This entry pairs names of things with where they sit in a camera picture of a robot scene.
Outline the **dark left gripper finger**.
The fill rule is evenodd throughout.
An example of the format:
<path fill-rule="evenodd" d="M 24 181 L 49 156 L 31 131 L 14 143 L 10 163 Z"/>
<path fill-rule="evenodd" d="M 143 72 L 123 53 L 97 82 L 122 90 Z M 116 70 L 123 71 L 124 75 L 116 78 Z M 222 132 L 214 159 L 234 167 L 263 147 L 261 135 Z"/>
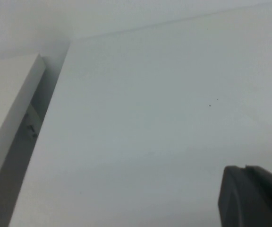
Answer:
<path fill-rule="evenodd" d="M 272 227 L 272 173 L 259 166 L 226 166 L 218 208 L 223 227 Z"/>

